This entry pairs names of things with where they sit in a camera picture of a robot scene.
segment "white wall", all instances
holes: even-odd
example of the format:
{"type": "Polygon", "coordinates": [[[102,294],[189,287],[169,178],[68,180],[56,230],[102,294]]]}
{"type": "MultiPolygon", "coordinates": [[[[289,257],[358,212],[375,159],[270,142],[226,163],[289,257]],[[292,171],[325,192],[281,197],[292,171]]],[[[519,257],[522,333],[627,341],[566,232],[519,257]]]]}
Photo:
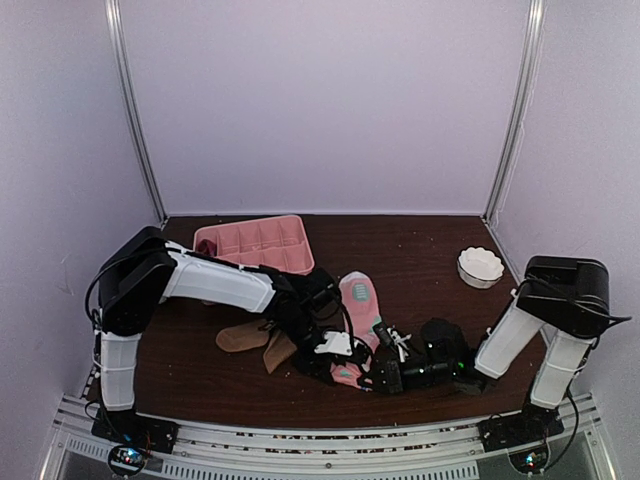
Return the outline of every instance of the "white wall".
{"type": "Polygon", "coordinates": [[[81,300],[153,210],[100,0],[0,0],[0,477],[32,478],[91,363],[81,300]]]}
{"type": "Polygon", "coordinates": [[[578,383],[591,390],[623,478],[640,454],[640,4],[551,0],[539,77],[497,233],[522,272],[535,254],[602,260],[608,332],[578,383]]]}
{"type": "Polygon", "coordinates": [[[122,16],[171,214],[481,213],[527,0],[138,0],[122,16]]]}

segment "pink plastic container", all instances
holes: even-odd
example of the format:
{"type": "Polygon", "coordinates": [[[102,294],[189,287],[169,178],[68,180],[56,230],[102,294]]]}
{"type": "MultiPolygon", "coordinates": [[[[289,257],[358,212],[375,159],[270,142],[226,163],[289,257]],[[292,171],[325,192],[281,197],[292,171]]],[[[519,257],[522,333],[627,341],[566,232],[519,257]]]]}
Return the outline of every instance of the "pink plastic container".
{"type": "Polygon", "coordinates": [[[204,227],[196,231],[193,248],[209,240],[216,258],[241,265],[266,265],[283,272],[306,274],[315,262],[297,215],[204,227]]]}

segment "white bowl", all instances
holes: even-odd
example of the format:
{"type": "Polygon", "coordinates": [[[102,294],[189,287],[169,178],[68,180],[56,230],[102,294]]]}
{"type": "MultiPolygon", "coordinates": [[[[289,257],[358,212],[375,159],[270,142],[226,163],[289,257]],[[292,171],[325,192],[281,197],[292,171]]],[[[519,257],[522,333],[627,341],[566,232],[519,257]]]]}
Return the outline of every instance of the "white bowl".
{"type": "Polygon", "coordinates": [[[491,250],[469,247],[460,252],[458,273],[467,285],[486,289],[494,286],[502,278],[504,265],[491,250]]]}

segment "wood grain surface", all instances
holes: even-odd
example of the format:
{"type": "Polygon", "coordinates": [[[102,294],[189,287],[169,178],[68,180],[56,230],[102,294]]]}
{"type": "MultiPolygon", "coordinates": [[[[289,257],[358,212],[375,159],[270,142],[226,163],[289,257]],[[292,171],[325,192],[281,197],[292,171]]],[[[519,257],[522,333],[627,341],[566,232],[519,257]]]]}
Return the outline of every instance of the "wood grain surface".
{"type": "MultiPolygon", "coordinates": [[[[190,246],[202,226],[231,217],[172,218],[167,238],[190,246]]],[[[417,334],[432,317],[459,324],[477,345],[509,300],[506,273],[493,288],[475,290],[456,271],[468,246],[497,248],[479,218],[404,216],[304,216],[316,261],[335,277],[353,270],[369,275],[385,320],[417,334]]],[[[184,420],[255,427],[369,427],[437,422],[519,409],[544,356],[537,336],[498,385],[466,396],[451,385],[391,396],[304,377],[289,363],[268,375],[262,349],[227,354],[215,345],[221,328],[254,317],[227,306],[188,299],[161,305],[144,333],[136,394],[142,413],[184,420]]],[[[341,324],[336,317],[336,324],[341,324]]]]}

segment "metal corner post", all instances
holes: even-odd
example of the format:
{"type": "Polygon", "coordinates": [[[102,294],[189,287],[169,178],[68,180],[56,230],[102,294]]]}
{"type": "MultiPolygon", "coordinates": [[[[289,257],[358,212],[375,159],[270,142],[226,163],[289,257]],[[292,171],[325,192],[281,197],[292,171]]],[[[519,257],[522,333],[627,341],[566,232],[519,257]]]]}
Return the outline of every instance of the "metal corner post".
{"type": "Polygon", "coordinates": [[[167,212],[164,209],[160,191],[156,182],[151,162],[149,161],[149,152],[142,134],[142,123],[140,121],[140,113],[133,91],[133,82],[131,80],[131,71],[129,69],[129,61],[127,59],[127,51],[125,47],[124,32],[122,29],[122,19],[120,17],[120,1],[105,0],[107,9],[107,23],[109,25],[109,33],[111,34],[111,42],[113,44],[113,52],[116,57],[118,73],[120,76],[120,86],[124,97],[125,110],[127,112],[127,121],[131,138],[138,157],[138,163],[142,171],[144,183],[151,197],[155,214],[158,222],[163,224],[167,220],[167,212]]]}
{"type": "Polygon", "coordinates": [[[524,112],[529,101],[531,88],[536,71],[538,51],[542,38],[542,22],[544,17],[545,0],[530,0],[529,19],[525,34],[522,61],[520,64],[520,76],[516,87],[516,94],[511,110],[511,118],[507,128],[507,135],[502,147],[500,163],[493,182],[493,188],[489,196],[489,202],[485,210],[484,219],[490,226],[498,211],[499,202],[504,188],[507,186],[509,172],[516,156],[517,140],[522,128],[524,112]]]}

